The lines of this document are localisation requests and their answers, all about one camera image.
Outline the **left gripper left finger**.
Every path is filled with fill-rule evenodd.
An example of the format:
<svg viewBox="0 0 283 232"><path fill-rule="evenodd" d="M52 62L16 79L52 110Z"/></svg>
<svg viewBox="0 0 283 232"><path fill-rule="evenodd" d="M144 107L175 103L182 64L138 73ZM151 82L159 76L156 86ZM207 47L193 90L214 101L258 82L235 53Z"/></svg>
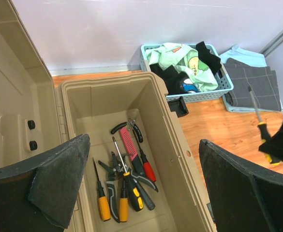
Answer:
<svg viewBox="0 0 283 232"><path fill-rule="evenodd" d="M90 138L0 168L0 232L62 232L69 227Z"/></svg>

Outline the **black handled claw hammer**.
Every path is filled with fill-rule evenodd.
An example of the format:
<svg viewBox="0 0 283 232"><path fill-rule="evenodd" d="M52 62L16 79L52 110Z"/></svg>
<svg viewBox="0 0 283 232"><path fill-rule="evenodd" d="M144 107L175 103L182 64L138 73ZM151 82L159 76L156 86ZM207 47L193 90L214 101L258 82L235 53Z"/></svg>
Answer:
<svg viewBox="0 0 283 232"><path fill-rule="evenodd" d="M153 200L151 199L151 197L148 195L148 193L145 191L145 189L141 186L139 182L137 182L136 180L134 180L134 182L147 208L150 211L153 210L155 208L155 204Z"/></svg>

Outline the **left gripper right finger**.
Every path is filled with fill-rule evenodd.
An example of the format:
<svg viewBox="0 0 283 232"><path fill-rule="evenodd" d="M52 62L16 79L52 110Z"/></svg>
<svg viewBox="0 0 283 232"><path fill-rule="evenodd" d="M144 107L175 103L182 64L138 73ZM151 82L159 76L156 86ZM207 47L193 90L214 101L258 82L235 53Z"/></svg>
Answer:
<svg viewBox="0 0 283 232"><path fill-rule="evenodd" d="M283 174L202 139L199 158L219 232L283 232Z"/></svg>

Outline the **orange handled screwdriver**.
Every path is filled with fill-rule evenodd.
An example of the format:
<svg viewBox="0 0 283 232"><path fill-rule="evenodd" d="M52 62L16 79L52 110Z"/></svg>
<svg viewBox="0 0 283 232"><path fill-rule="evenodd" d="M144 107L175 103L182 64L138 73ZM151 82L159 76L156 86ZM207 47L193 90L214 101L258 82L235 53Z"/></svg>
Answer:
<svg viewBox="0 0 283 232"><path fill-rule="evenodd" d="M96 175L96 179L97 179L97 193L98 193L99 212L100 212L102 221L108 221L108 220L111 219L109 203L108 203L107 197L104 193L104 188L103 188L101 181L99 179L99 175L98 175L98 171L97 171L97 167L96 167L96 163L95 163L94 159L93 159L93 165L94 165L95 175Z"/></svg>
<svg viewBox="0 0 283 232"><path fill-rule="evenodd" d="M119 221L127 222L128 221L128 194L126 188L126 181L123 179L120 199L119 199Z"/></svg>

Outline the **black yellow long screwdriver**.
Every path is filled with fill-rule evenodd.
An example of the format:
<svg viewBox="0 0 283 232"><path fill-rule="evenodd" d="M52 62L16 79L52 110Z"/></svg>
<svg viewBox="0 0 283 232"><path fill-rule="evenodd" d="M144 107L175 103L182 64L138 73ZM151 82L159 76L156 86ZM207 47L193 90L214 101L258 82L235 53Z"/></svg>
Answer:
<svg viewBox="0 0 283 232"><path fill-rule="evenodd" d="M256 116L258 118L258 128L259 128L259 131L260 131L260 134L261 134L261 140L262 140L262 143L265 143L266 141L268 141L270 138L271 138L271 135L267 129L267 124L265 121L262 120L261 118L261 115L260 115L260 112L259 112L259 109L258 109L258 106L257 106L257 103L256 103L256 100L254 98L254 94L253 94L253 90L251 88L251 86L248 86L248 92L250 94L250 97L251 97L251 100L252 100L252 103L253 103L253 107L254 107L254 110L255 110L255 113L256 113ZM280 163L280 160L268 153L264 153L267 161L269 162L269 164L272 164L272 165L278 165Z"/></svg>

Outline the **red handled screwdriver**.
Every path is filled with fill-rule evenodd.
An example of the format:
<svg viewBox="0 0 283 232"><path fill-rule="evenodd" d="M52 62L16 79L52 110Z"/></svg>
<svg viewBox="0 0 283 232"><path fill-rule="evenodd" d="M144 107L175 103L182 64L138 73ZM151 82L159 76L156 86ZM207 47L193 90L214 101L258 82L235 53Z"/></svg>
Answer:
<svg viewBox="0 0 283 232"><path fill-rule="evenodd" d="M154 170L151 166L151 164L149 163L145 153L143 152L140 144L139 144L139 140L138 140L138 137L135 133L135 131L133 131L133 134L134 134L134 137L136 139L136 142L137 142L137 145L138 145L138 148L139 148L139 152L140 152L140 157L141 157L141 160L142 160L142 164L143 164L143 168L145 170L145 174L146 174L146 177L149 178L150 180L152 180L153 182L156 182L156 175L154 173Z"/></svg>

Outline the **small black handled pliers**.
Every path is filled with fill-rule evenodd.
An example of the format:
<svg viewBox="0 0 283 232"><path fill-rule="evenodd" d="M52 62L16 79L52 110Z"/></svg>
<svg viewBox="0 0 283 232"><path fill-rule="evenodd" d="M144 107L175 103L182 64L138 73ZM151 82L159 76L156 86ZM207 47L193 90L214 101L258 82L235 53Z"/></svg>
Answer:
<svg viewBox="0 0 283 232"><path fill-rule="evenodd" d="M116 125L111 131L111 134L115 134L117 131L119 131L122 128L127 128L128 130L133 129L134 132L137 135L138 142L142 143L144 141L142 132L140 128L136 124L136 117L135 118L129 118L127 121L122 122L118 125Z"/></svg>

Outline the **black grey handled pliers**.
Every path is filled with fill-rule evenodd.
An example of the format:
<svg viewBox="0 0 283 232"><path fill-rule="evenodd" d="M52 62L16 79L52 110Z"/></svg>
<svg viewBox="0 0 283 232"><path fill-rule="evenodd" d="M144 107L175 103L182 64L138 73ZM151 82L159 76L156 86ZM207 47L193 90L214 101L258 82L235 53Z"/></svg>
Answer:
<svg viewBox="0 0 283 232"><path fill-rule="evenodd" d="M106 179L106 186L108 189L108 197L107 200L109 201L109 209L111 216L113 219L120 223L119 221L119 199L120 196L117 197L117 191L116 191L116 186L115 182L120 180L119 175L124 173L124 169L122 165L120 164L120 161L117 159L115 153L112 151L111 152L111 157L112 157L112 165L108 166L107 164L103 163L102 161L98 161L98 164L103 167L107 172L107 179ZM151 187L153 190L158 191L158 188L156 184L150 180L147 177L141 176L140 174L132 171L131 168L128 168L128 171L130 172L132 178L136 180L137 182L144 183Z"/></svg>

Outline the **tan plastic tool box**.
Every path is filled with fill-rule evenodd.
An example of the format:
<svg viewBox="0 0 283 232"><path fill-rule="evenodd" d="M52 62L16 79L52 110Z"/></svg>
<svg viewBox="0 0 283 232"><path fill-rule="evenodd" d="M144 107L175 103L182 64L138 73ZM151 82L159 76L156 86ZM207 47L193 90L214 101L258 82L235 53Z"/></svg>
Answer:
<svg viewBox="0 0 283 232"><path fill-rule="evenodd" d="M26 160L81 134L90 138L89 156L69 227L63 232L214 232L208 194L177 115L165 99L163 81L140 72L104 79L66 81L54 87L10 0L0 0L0 168ZM155 204L128 221L102 221L98 206L95 160L99 179L107 173L98 161L112 164L111 152L125 146L118 123L135 118L142 147L156 175L158 191L144 186Z"/></svg>

